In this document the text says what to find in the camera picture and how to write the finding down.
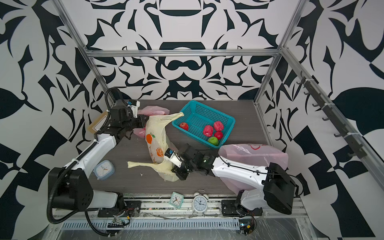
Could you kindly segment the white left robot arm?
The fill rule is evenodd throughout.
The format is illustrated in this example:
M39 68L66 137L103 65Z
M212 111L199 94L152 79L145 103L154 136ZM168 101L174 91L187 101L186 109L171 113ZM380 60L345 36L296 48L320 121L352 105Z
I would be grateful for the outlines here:
M108 111L107 121L96 132L92 144L64 167L53 168L49 172L49 211L56 208L84 212L116 206L119 195L94 190L89 176L102 158L126 137L127 132L145 126L148 117L138 113L139 107L140 102L136 100L113 106Z

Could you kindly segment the pink plastic bag front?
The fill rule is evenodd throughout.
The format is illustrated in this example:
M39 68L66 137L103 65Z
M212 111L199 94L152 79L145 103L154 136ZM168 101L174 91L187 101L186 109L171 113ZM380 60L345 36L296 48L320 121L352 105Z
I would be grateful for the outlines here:
M231 191L238 194L241 190L262 189L262 181L267 177L266 167L271 163L286 170L289 156L268 145L224 145L219 149L212 171L215 177L221 178Z

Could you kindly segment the green apple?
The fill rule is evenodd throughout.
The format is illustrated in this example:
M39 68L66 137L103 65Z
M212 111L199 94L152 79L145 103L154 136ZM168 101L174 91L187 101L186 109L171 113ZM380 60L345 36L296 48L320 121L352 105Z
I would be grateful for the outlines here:
M219 145L219 139L217 137L210 137L208 138L208 143L218 146Z

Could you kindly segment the smooth red apple with stem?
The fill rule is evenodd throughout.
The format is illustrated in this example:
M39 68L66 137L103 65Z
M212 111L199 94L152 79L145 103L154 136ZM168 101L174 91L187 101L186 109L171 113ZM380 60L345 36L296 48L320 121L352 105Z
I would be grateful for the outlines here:
M188 131L189 130L189 125L185 122L182 122L179 124L179 127L185 131Z

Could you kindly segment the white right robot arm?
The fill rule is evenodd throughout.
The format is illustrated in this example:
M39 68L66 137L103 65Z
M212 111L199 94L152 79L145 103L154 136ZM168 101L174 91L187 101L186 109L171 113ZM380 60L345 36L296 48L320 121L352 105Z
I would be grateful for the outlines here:
M237 195L234 205L241 215L265 207L285 215L293 211L296 183L286 172L289 156L272 146L234 144L198 151L184 145L177 153L167 149L165 159L182 181L192 172L220 178Z

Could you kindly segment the small dark red apple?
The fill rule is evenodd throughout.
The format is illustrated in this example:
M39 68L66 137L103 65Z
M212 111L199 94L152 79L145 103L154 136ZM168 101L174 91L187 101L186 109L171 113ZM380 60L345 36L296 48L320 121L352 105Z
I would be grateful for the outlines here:
M218 140L221 140L224 137L224 134L218 131L218 132L215 132L214 137L217 138Z

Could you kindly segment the yellow plastic bag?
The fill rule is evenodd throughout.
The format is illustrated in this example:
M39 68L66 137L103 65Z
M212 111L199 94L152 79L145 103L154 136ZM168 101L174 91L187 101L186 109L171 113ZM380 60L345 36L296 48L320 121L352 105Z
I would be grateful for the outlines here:
M166 126L174 120L183 117L182 112L171 115L150 116L146 124L145 140L148 145L151 163L128 162L128 168L150 167L156 171L164 181L176 182L177 175L172 172L174 164L165 156L166 151L177 148L169 140L166 134Z

